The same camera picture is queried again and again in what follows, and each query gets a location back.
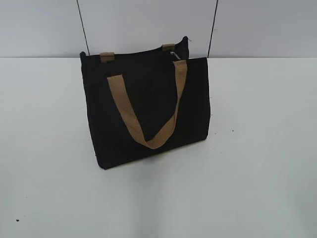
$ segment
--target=tote bag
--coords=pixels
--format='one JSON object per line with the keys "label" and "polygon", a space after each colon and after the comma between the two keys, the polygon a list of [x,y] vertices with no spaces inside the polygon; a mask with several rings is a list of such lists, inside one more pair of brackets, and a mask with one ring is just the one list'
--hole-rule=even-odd
{"label": "tote bag", "polygon": [[176,52],[175,59],[175,46],[108,54],[104,62],[105,54],[81,53],[89,128],[101,168],[206,139],[207,59],[186,59],[188,47],[178,52],[185,59]]}

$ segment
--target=white table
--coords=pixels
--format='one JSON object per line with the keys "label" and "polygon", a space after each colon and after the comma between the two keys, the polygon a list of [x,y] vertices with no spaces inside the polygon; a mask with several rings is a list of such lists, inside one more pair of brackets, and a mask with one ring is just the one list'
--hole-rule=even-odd
{"label": "white table", "polygon": [[104,171],[80,60],[0,59],[0,237],[316,237],[317,59],[209,70],[205,142]]}

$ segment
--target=bag handle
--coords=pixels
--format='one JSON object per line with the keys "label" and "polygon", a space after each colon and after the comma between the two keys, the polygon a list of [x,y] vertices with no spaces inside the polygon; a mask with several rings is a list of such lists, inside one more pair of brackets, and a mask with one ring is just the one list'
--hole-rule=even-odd
{"label": "bag handle", "polygon": [[177,103],[175,112],[167,121],[167,123],[154,136],[154,138],[149,141],[146,141],[144,138],[142,128],[129,100],[123,76],[116,75],[107,78],[114,102],[130,135],[136,142],[150,149],[157,149],[165,144],[165,142],[171,137],[175,130],[179,101],[186,82],[187,63],[186,60],[179,60],[173,63],[175,66],[175,82],[177,90]]}
{"label": "bag handle", "polygon": [[[162,45],[162,51],[175,51],[175,44]],[[108,61],[114,61],[114,52],[100,53],[100,62],[107,63]]]}

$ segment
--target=black tote bag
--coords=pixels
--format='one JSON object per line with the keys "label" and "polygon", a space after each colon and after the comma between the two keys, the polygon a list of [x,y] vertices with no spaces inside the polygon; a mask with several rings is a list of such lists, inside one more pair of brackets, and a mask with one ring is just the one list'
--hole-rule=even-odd
{"label": "black tote bag", "polygon": [[178,60],[170,50],[161,53],[105,63],[81,54],[89,127],[101,168],[206,139],[207,59]]}

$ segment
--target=gray wall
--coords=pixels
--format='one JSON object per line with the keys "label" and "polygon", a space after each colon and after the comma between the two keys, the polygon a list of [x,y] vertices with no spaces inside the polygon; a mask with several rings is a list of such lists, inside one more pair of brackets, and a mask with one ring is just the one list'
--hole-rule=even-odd
{"label": "gray wall", "polygon": [[[216,0],[79,0],[91,53],[135,52],[187,35],[206,56]],[[87,51],[76,0],[0,0],[0,57]],[[317,57],[316,0],[219,0],[211,57]]]}

